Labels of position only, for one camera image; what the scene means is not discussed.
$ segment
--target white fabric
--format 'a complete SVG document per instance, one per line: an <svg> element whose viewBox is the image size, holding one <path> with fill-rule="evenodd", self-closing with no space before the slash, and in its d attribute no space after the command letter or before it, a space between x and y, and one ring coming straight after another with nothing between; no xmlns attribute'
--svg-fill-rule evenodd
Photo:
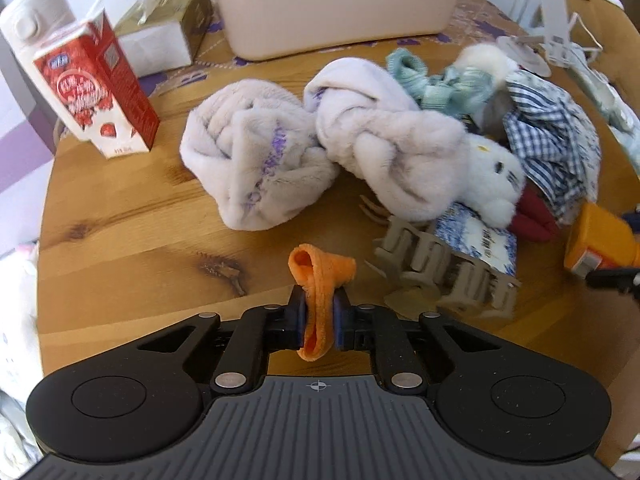
<svg viewBox="0 0 640 480"><path fill-rule="evenodd" d="M180 155L223 222L245 231L293 218L338 172L318 144L314 115L284 88L255 79L226 86L191 111Z"/></svg>
<svg viewBox="0 0 640 480"><path fill-rule="evenodd" d="M42 378L35 326L37 257L37 246L28 245L0 260L0 480L19 478L42 457L24 415Z"/></svg>
<svg viewBox="0 0 640 480"><path fill-rule="evenodd" d="M36 332L37 247L0 260L0 390L21 404L42 379Z"/></svg>
<svg viewBox="0 0 640 480"><path fill-rule="evenodd" d="M41 458L23 408L0 392L0 480L20 478Z"/></svg>
<svg viewBox="0 0 640 480"><path fill-rule="evenodd" d="M367 181L380 203L409 221L443 214L467 182L468 142L459 121L417 104L365 59L329 63L305 88L329 158Z"/></svg>
<svg viewBox="0 0 640 480"><path fill-rule="evenodd" d="M636 173L640 175L640 120L609 84L607 77L589 67L584 49L580 45L572 43L570 53L571 74L606 119Z"/></svg>

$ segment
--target blue patterned package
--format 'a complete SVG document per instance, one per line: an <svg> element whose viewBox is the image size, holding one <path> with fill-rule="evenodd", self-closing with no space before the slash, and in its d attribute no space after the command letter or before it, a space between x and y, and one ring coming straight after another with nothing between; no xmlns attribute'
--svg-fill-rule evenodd
<svg viewBox="0 0 640 480"><path fill-rule="evenodd" d="M510 276L516 274L516 237L507 229L487 227L478 214L454 202L436 220L434 234L450 247L487 262Z"/></svg>

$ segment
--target orange object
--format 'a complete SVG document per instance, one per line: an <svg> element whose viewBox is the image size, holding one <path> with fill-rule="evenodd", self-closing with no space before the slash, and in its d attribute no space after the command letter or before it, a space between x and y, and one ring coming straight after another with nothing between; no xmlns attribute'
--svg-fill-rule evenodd
<svg viewBox="0 0 640 480"><path fill-rule="evenodd" d="M354 278L356 260L302 244L291 251L289 269L306 297L305 342L298 355L315 361L334 344L334 290Z"/></svg>
<svg viewBox="0 0 640 480"><path fill-rule="evenodd" d="M571 228L564 266L582 278L594 269L640 267L640 244L622 218L587 202Z"/></svg>

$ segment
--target carton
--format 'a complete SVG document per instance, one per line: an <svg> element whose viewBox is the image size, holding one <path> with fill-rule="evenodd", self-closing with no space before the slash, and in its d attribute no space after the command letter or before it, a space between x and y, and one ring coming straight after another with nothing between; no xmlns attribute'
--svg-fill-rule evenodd
<svg viewBox="0 0 640 480"><path fill-rule="evenodd" d="M73 117L66 126L110 158L148 152L159 119L125 58L104 11L60 28L40 45L34 64L47 81L47 100Z"/></svg>

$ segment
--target white fluffy towel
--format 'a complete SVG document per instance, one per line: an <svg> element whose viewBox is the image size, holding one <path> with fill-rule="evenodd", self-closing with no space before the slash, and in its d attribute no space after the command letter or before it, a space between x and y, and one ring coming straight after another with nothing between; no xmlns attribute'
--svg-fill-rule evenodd
<svg viewBox="0 0 640 480"><path fill-rule="evenodd" d="M244 231L293 218L338 173L318 144L315 116L284 88L255 79L228 85L191 111L180 155L227 227Z"/></svg>
<svg viewBox="0 0 640 480"><path fill-rule="evenodd" d="M436 218L468 183L461 122L421 111L385 70L365 59L329 63L305 88L329 158L367 181L391 213Z"/></svg>

